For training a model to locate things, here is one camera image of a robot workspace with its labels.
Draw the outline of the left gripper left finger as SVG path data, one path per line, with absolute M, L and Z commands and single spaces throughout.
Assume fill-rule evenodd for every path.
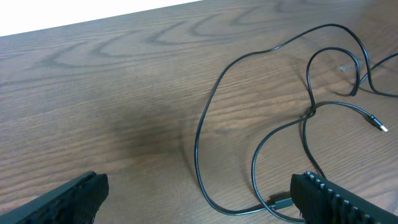
M 89 171 L 1 215 L 1 223 L 91 224 L 108 194 L 108 176 Z

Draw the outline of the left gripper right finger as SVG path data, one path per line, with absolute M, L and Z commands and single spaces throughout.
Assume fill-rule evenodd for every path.
M 305 223 L 397 224 L 397 215 L 310 171 L 292 175 L 290 194 Z

